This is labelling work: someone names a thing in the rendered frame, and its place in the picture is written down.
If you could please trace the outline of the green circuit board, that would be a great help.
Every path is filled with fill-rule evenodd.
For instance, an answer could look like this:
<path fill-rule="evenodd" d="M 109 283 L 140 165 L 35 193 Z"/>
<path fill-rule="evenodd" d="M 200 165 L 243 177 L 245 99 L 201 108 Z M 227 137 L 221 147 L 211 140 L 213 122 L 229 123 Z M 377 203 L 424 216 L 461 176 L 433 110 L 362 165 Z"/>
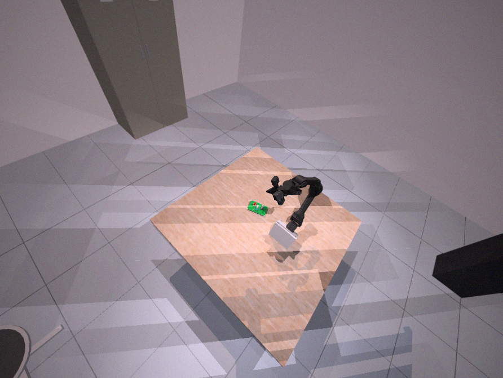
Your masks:
<path fill-rule="evenodd" d="M 267 211 L 267 208 L 268 208 L 267 206 L 264 206 L 260 203 L 257 203 L 255 201 L 251 200 L 247 209 L 264 216 Z"/>

